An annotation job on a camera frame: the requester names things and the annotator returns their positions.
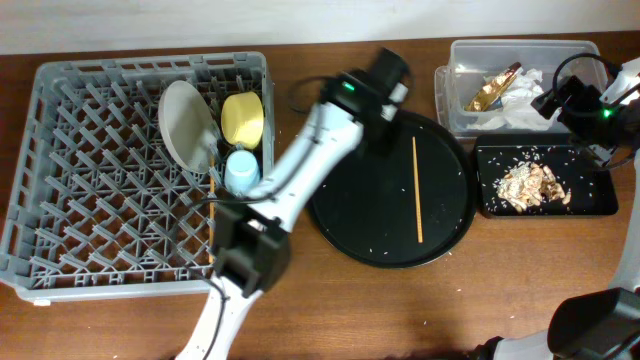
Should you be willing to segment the grey round plate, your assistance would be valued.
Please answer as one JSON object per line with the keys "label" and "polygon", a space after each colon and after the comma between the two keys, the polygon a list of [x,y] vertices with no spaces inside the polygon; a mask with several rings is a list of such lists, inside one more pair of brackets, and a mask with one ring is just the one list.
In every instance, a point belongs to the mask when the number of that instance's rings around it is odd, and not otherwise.
{"label": "grey round plate", "polygon": [[183,169],[209,171],[219,131],[202,95],[187,81],[177,80],[162,93],[158,105],[162,141]]}

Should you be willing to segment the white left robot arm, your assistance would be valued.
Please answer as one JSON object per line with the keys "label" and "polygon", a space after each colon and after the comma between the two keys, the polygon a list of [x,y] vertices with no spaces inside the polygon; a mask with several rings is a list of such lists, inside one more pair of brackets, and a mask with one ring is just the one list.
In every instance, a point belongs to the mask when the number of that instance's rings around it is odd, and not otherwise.
{"label": "white left robot arm", "polygon": [[329,77],[297,138],[272,171],[239,199],[216,207],[212,272],[191,273],[208,297],[181,359],[224,359],[250,308],[286,271],[289,235],[331,170],[361,143],[390,144],[393,119],[413,85],[407,62],[382,48],[365,70]]}

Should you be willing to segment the yellow plastic bowl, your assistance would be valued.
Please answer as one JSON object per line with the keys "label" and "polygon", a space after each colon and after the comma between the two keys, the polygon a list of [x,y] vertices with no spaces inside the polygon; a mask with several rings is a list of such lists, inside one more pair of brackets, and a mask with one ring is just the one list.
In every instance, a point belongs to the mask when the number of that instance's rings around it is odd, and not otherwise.
{"label": "yellow plastic bowl", "polygon": [[228,143],[255,149],[261,142],[264,122],[262,102],[255,92],[234,94],[225,100],[221,127]]}

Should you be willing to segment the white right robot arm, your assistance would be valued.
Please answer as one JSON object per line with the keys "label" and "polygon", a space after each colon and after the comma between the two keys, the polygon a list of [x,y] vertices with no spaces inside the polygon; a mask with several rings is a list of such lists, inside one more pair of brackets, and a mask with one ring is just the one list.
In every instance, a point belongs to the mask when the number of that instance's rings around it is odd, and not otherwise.
{"label": "white right robot arm", "polygon": [[612,216],[516,216],[474,224],[473,280],[458,297],[465,304],[460,344],[539,333],[565,300],[613,284],[638,214],[637,165],[629,161],[612,172],[619,201]]}

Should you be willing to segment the wooden chopstick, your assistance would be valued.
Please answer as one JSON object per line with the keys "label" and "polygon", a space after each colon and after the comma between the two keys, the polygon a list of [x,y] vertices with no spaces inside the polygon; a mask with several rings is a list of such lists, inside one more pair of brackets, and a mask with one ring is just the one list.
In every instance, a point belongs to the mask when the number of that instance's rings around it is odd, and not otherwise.
{"label": "wooden chopstick", "polygon": [[[209,161],[209,178],[210,178],[209,197],[210,198],[213,198],[215,195],[216,180],[215,180],[214,172],[215,172],[215,157],[212,155]],[[213,264],[214,256],[210,252],[210,248],[212,247],[214,242],[213,222],[215,220],[215,204],[213,202],[209,203],[209,220],[211,221],[211,224],[209,227],[209,236],[208,236],[208,261],[210,264]]]}
{"label": "wooden chopstick", "polygon": [[416,138],[412,137],[412,169],[413,169],[413,182],[414,182],[414,199],[415,199],[415,213],[416,213],[416,230],[417,241],[419,244],[424,242],[423,238],[423,226],[422,226],[422,214],[421,214],[421,199],[420,199],[420,181],[419,181],[419,169],[417,158],[417,144]]}

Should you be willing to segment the food scraps pile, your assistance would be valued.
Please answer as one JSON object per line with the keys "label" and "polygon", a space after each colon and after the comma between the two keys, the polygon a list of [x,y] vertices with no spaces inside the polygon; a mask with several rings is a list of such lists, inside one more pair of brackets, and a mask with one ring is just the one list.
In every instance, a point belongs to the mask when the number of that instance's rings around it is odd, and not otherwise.
{"label": "food scraps pile", "polygon": [[572,200],[570,189],[565,189],[548,165],[519,162],[495,182],[497,197],[515,209],[518,214],[543,203],[560,201],[568,205]]}

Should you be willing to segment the light blue plastic cup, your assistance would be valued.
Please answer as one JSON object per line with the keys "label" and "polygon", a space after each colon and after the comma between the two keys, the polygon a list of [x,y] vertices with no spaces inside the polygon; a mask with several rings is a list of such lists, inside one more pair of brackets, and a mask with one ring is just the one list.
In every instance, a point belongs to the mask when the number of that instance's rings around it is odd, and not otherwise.
{"label": "light blue plastic cup", "polygon": [[251,152],[236,150],[229,155],[225,164],[224,185],[230,194],[244,196],[259,180],[259,165]]}

